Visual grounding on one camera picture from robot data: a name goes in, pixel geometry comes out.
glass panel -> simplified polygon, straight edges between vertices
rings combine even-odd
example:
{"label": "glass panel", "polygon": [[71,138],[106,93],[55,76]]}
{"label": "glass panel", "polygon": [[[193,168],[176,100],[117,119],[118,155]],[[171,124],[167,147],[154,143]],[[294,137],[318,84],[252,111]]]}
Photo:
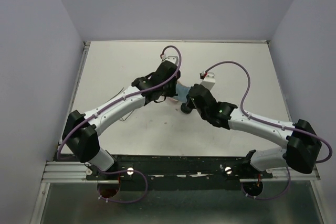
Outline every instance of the glass panel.
{"label": "glass panel", "polygon": [[[264,183],[262,196],[279,193],[286,182]],[[42,223],[322,223],[310,182],[292,182],[289,192],[271,201],[241,191],[151,191],[139,203],[98,200],[95,184],[53,184]],[[130,199],[140,192],[120,193]]]}

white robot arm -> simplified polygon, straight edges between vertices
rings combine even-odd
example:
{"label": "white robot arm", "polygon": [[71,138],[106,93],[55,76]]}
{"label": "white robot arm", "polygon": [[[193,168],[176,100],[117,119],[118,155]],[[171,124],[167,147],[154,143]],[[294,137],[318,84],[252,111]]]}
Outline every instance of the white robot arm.
{"label": "white robot arm", "polygon": [[131,111],[155,102],[161,96],[175,96],[176,83],[180,77],[179,59],[176,56],[164,57],[155,72],[136,78],[131,86],[105,104],[83,114],[77,110],[71,112],[57,158],[61,159],[60,151],[66,144],[80,162],[88,162],[104,172],[111,170],[114,159],[99,146],[98,137],[111,124]]}
{"label": "white robot arm", "polygon": [[[308,135],[289,130],[297,128],[315,135],[310,124],[282,122],[246,112],[235,104],[217,102],[210,90],[201,84],[191,87],[187,106],[197,109],[201,118],[215,127],[243,131],[269,140],[280,147],[266,151],[250,151],[246,158],[256,171],[289,166],[298,172],[309,174],[316,163],[321,142]],[[253,120],[258,118],[268,124]]]}

black mounting plate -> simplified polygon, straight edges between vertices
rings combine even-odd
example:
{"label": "black mounting plate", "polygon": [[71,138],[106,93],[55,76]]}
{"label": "black mounting plate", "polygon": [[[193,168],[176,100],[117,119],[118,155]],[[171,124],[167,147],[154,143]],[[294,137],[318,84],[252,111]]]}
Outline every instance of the black mounting plate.
{"label": "black mounting plate", "polygon": [[[142,172],[149,184],[149,190],[240,190],[242,178],[258,178],[258,173],[249,165],[244,165],[245,157],[204,157],[204,156],[143,156],[113,155],[118,167],[127,170],[132,167]],[[115,180],[118,175],[100,174],[92,169],[87,180]],[[272,174],[262,172],[262,178],[272,178]],[[141,191],[145,182],[139,174],[120,174],[124,191]]]}

white table surface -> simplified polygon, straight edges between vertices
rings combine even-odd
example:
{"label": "white table surface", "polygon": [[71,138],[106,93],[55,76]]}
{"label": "white table surface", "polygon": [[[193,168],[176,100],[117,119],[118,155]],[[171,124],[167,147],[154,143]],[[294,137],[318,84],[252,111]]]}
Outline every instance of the white table surface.
{"label": "white table surface", "polygon": [[[137,78],[157,69],[160,53],[175,45],[182,53],[180,81],[199,83],[199,73],[213,64],[233,60],[247,68],[251,89],[245,109],[254,114],[288,121],[267,44],[211,42],[99,41],[92,42],[81,75],[72,110],[95,108],[130,86]],[[177,55],[168,49],[167,55]],[[214,70],[217,101],[239,104],[247,78],[236,65],[221,65]],[[117,121],[101,136],[100,145],[111,154],[245,156],[250,150],[276,147],[262,138],[213,127],[196,111],[186,115],[181,103],[150,103],[136,110],[125,122]],[[63,153],[70,153],[65,147]]]}

gray wall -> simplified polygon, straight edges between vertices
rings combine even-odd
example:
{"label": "gray wall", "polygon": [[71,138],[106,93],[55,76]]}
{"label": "gray wall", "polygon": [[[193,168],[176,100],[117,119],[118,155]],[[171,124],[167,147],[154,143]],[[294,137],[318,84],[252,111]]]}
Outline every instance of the gray wall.
{"label": "gray wall", "polygon": [[84,40],[270,39],[293,0],[62,0]]}
{"label": "gray wall", "polygon": [[[336,148],[336,0],[294,0],[270,43],[293,118],[311,122]],[[326,148],[320,157],[325,156]],[[336,219],[336,157],[318,165]]]}
{"label": "gray wall", "polygon": [[0,223],[28,223],[82,51],[61,0],[0,0]]}

